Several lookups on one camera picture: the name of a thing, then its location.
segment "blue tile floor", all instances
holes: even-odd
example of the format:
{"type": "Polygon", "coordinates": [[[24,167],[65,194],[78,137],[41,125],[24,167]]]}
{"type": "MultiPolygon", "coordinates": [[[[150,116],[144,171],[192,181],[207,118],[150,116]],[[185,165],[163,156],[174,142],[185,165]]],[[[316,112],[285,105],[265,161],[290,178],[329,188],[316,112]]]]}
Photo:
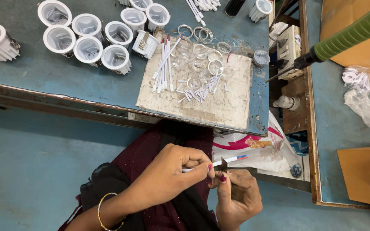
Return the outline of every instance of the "blue tile floor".
{"type": "MultiPolygon", "coordinates": [[[[23,109],[0,110],[0,230],[56,230],[81,184],[143,130],[23,109]]],[[[309,193],[259,182],[263,211],[241,230],[370,231],[370,211],[316,206],[309,193]]],[[[209,208],[218,202],[216,190],[209,208]]]]}

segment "woman's left hand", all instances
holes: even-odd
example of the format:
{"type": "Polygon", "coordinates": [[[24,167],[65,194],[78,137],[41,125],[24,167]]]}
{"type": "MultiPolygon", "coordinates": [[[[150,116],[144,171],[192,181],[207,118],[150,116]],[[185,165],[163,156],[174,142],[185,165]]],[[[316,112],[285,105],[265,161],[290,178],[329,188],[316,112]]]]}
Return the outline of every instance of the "woman's left hand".
{"type": "Polygon", "coordinates": [[[172,200],[207,176],[213,178],[215,172],[203,151],[168,144],[123,193],[141,211],[172,200]],[[193,170],[182,173],[183,166],[193,170]]]}

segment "stripped wire end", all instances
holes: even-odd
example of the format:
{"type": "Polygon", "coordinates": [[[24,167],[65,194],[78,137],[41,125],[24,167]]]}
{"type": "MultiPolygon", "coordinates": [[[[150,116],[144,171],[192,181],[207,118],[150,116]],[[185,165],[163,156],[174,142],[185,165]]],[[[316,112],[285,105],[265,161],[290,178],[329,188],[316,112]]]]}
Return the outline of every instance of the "stripped wire end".
{"type": "Polygon", "coordinates": [[[231,56],[231,54],[232,54],[233,52],[234,52],[234,51],[229,52],[229,55],[228,55],[228,58],[227,58],[227,63],[229,62],[229,56],[231,56]]]}
{"type": "Polygon", "coordinates": [[[245,158],[248,158],[248,155],[241,155],[241,156],[237,156],[236,157],[238,160],[239,159],[245,159],[245,158]]]}

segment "plastic bag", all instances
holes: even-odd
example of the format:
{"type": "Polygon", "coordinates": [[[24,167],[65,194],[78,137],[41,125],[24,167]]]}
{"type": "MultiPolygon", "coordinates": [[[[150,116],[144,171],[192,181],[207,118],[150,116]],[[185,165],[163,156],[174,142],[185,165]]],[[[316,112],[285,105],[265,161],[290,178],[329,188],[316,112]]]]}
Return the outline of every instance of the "plastic bag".
{"type": "Polygon", "coordinates": [[[359,88],[370,92],[370,67],[349,66],[342,73],[344,87],[359,88]]]}
{"type": "Polygon", "coordinates": [[[298,163],[296,153],[285,137],[275,117],[269,112],[268,137],[234,133],[213,140],[212,161],[220,161],[239,155],[247,159],[229,162],[230,167],[253,167],[282,172],[298,163]]]}
{"type": "MultiPolygon", "coordinates": [[[[282,34],[282,32],[285,31],[286,28],[288,28],[288,24],[284,22],[275,23],[273,25],[273,31],[269,34],[269,36],[275,40],[278,39],[278,36],[282,34]]],[[[269,40],[269,48],[273,47],[275,45],[275,41],[268,38],[269,40]]]]}
{"type": "Polygon", "coordinates": [[[342,80],[345,82],[344,86],[350,88],[344,95],[345,104],[370,127],[370,67],[346,67],[342,80]]]}
{"type": "Polygon", "coordinates": [[[351,88],[345,95],[345,104],[362,117],[363,122],[370,127],[370,99],[360,88],[351,88]]]}

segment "clear plastic lens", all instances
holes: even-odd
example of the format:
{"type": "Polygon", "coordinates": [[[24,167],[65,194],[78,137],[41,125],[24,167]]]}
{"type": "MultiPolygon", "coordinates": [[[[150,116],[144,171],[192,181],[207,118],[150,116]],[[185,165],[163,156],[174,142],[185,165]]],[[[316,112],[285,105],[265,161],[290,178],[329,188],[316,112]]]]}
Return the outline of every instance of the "clear plastic lens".
{"type": "Polygon", "coordinates": [[[232,67],[227,67],[222,72],[221,79],[229,79],[234,74],[235,74],[235,70],[232,67]]]}
{"type": "Polygon", "coordinates": [[[224,65],[219,60],[212,60],[209,62],[208,69],[212,75],[215,75],[217,70],[219,70],[218,74],[221,74],[224,69],[224,65]]]}
{"type": "Polygon", "coordinates": [[[193,73],[193,77],[188,79],[188,87],[189,88],[194,87],[194,90],[196,90],[200,88],[201,85],[202,85],[201,81],[199,80],[199,78],[195,76],[195,73],[193,73]]]}
{"type": "Polygon", "coordinates": [[[206,59],[208,57],[209,48],[205,46],[195,46],[194,53],[198,59],[206,59]]]}
{"type": "Polygon", "coordinates": [[[209,70],[206,69],[206,68],[205,69],[202,69],[201,70],[201,73],[199,73],[199,79],[203,83],[208,83],[211,78],[212,78],[212,75],[209,72],[209,70]]]}
{"type": "Polygon", "coordinates": [[[178,49],[178,51],[185,57],[185,62],[192,62],[196,58],[195,53],[190,50],[178,49]]]}
{"type": "Polygon", "coordinates": [[[192,47],[192,42],[189,40],[187,37],[182,37],[182,39],[178,42],[176,45],[178,48],[183,49],[183,50],[189,50],[192,47]]]}
{"type": "Polygon", "coordinates": [[[175,70],[181,70],[185,66],[185,60],[186,60],[186,58],[184,56],[182,56],[182,55],[176,55],[172,59],[172,67],[175,70]]]}
{"type": "Polygon", "coordinates": [[[192,65],[191,65],[191,68],[194,72],[201,72],[203,68],[205,68],[205,64],[201,61],[201,60],[195,60],[192,65]]]}

